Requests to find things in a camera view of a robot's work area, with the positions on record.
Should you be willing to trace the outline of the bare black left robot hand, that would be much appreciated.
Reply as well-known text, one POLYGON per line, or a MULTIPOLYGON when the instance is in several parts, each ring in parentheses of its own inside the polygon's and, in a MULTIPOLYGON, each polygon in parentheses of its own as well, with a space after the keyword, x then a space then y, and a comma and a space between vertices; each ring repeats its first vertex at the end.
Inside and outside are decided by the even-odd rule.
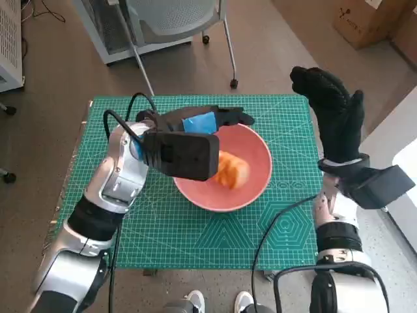
POLYGON ((243 107, 190 106, 159 114, 151 111, 158 131, 214 134, 221 127, 251 126, 255 119, 243 107))

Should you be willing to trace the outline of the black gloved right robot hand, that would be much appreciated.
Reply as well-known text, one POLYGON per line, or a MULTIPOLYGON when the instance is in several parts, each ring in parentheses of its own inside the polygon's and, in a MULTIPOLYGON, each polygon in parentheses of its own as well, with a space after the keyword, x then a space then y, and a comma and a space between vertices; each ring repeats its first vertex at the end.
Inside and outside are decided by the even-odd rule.
POLYGON ((339 78, 317 67, 293 67, 290 78, 293 91, 315 113, 325 159, 340 164, 359 159, 364 93, 350 94, 339 78))

